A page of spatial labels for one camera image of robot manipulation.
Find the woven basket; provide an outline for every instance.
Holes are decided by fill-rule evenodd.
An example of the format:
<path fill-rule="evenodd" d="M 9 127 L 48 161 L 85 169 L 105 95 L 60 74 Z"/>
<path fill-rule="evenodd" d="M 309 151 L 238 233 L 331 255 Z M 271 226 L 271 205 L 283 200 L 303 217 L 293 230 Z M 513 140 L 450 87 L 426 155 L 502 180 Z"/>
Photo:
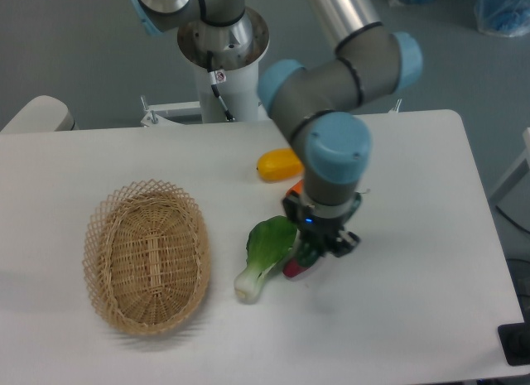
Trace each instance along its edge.
<path fill-rule="evenodd" d="M 84 278 L 96 312 L 129 334 L 158 334 L 185 320 L 210 279 L 210 250 L 195 201 L 150 180 L 115 190 L 90 218 Z"/>

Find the robotic arm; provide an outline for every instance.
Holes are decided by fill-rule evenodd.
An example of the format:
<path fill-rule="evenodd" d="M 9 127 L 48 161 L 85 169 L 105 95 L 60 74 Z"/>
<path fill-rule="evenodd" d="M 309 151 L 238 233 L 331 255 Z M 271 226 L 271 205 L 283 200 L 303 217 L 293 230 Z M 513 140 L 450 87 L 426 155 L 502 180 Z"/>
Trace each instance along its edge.
<path fill-rule="evenodd" d="M 204 75 L 210 75 L 206 83 L 213 93 L 208 96 L 219 100 L 214 105 L 217 118 L 229 119 L 232 110 L 236 118 L 249 119 L 249 112 L 240 110 L 241 103 L 250 102 L 257 111 L 253 81 L 224 94 L 215 80 L 216 70 L 244 70 L 267 49 L 267 27 L 256 12 L 245 8 L 244 0 L 132 1 L 148 32 L 182 26 L 179 47 L 205 70 Z M 414 83 L 422 72 L 416 41 L 407 33 L 389 34 L 369 0 L 309 2 L 336 58 L 313 70 L 282 60 L 258 84 L 267 114 L 305 167 L 303 191 L 291 192 L 283 201 L 287 217 L 300 230 L 294 258 L 284 268 L 289 277 L 326 253 L 341 257 L 359 243 L 344 225 L 360 205 L 355 188 L 368 165 L 372 143 L 366 125 L 348 111 Z M 234 76 L 229 77 L 235 80 L 232 83 L 241 84 L 237 73 Z M 210 105 L 201 95 L 200 104 L 203 109 Z"/>
<path fill-rule="evenodd" d="M 422 53 L 406 33 L 389 34 L 369 0 L 309 0 L 335 48 L 336 59 L 314 70 L 280 61 L 260 79 L 258 94 L 269 117 L 305 167 L 301 194 L 283 201 L 300 230 L 288 277 L 325 253 L 341 257 L 359 238 L 344 224 L 361 202 L 355 192 L 369 161 L 364 123 L 346 111 L 414 83 Z"/>

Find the gray floor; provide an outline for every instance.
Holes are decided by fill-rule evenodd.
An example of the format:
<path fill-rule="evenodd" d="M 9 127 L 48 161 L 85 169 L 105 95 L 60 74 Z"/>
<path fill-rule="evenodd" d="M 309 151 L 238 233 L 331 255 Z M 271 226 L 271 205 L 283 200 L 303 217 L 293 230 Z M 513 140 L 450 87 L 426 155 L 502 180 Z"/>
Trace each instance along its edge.
<path fill-rule="evenodd" d="M 261 69 L 281 58 L 311 68 L 333 57 L 306 0 L 247 2 L 271 32 Z M 397 98 L 404 111 L 455 110 L 489 190 L 523 150 L 530 127 L 530 34 L 478 33 L 473 0 L 393 8 L 373 2 L 389 30 L 417 38 L 425 70 L 416 85 L 356 113 L 386 112 Z M 137 126 L 141 94 L 150 103 L 196 100 L 176 34 L 146 36 L 128 0 L 0 0 L 0 24 L 0 128 L 43 94 L 66 103 L 82 129 Z M 502 206 L 530 228 L 530 177 Z M 506 255 L 530 258 L 530 238 L 494 218 Z"/>

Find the metal bracket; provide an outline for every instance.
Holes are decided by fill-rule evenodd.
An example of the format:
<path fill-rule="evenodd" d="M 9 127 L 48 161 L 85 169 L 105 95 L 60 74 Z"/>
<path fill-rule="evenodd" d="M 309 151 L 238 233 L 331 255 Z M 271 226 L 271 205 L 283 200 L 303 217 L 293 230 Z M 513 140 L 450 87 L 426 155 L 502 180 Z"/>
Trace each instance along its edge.
<path fill-rule="evenodd" d="M 226 81 L 226 72 L 224 69 L 213 70 L 208 73 L 210 77 L 210 84 L 222 84 Z"/>
<path fill-rule="evenodd" d="M 342 229 L 339 231 L 339 237 L 335 240 L 334 250 L 331 253 L 337 258 L 343 257 L 352 253 L 359 243 L 361 243 L 359 236 Z"/>
<path fill-rule="evenodd" d="M 523 133 L 526 149 L 499 178 L 489 193 L 489 203 L 496 205 L 530 171 L 530 128 Z"/>
<path fill-rule="evenodd" d="M 159 105 L 149 105 L 144 95 L 140 97 L 143 107 L 143 118 L 141 124 L 144 127 L 154 126 L 179 126 L 186 123 L 178 123 L 168 118 L 178 118 L 187 116 L 200 116 L 200 104 L 198 101 L 181 103 L 164 103 Z M 157 123 L 152 121 L 155 114 Z M 258 106 L 258 120 L 270 120 L 263 105 Z"/>
<path fill-rule="evenodd" d="M 401 103 L 403 102 L 403 100 L 400 98 L 397 100 L 396 104 L 394 105 L 394 107 L 392 109 L 390 109 L 388 112 L 389 113 L 399 113 L 399 108 L 401 107 Z"/>

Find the cable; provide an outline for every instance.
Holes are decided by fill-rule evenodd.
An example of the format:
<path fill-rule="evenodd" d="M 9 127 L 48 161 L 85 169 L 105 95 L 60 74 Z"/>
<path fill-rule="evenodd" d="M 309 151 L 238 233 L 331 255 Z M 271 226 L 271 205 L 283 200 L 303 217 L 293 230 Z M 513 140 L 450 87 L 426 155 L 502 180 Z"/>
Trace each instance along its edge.
<path fill-rule="evenodd" d="M 210 74 L 214 71 L 213 59 L 214 59 L 214 53 L 212 51 L 207 51 L 206 52 L 206 60 L 207 60 L 206 71 L 208 73 L 210 73 Z M 214 92 L 215 97 L 219 100 L 219 103 L 223 107 L 224 116 L 226 116 L 226 120 L 228 122 L 235 121 L 235 117 L 233 116 L 233 114 L 227 108 L 226 103 L 224 103 L 224 99 L 223 99 L 223 97 L 221 97 L 221 94 L 220 94 L 219 89 L 217 88 L 217 84 L 215 82 L 212 82 L 211 88 L 212 88 L 212 91 Z"/>
<path fill-rule="evenodd" d="M 523 226 L 515 222 L 513 219 L 511 219 L 504 211 L 501 210 L 500 207 L 496 205 L 495 209 L 499 212 L 499 214 L 501 214 L 504 217 L 504 219 L 506 219 L 509 223 L 511 223 L 515 228 L 519 229 L 521 232 L 530 234 L 530 230 L 524 228 Z"/>

